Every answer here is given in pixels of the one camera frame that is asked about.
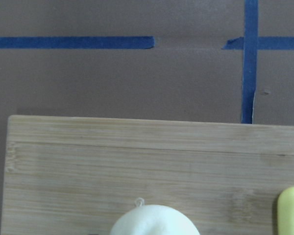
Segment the wooden cutting board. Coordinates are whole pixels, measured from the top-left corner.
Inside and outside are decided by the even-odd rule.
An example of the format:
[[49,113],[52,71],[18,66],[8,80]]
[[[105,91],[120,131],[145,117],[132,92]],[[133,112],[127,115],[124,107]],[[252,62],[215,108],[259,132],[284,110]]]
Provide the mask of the wooden cutting board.
[[202,235],[274,235],[294,126],[13,115],[1,233],[107,235],[143,198]]

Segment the yellow plastic knife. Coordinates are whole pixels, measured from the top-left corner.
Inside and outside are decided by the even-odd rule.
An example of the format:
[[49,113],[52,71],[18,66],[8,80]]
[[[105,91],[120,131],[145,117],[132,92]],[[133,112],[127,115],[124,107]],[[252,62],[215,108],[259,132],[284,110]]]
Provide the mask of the yellow plastic knife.
[[294,187],[282,191],[277,201],[279,235],[294,235]]

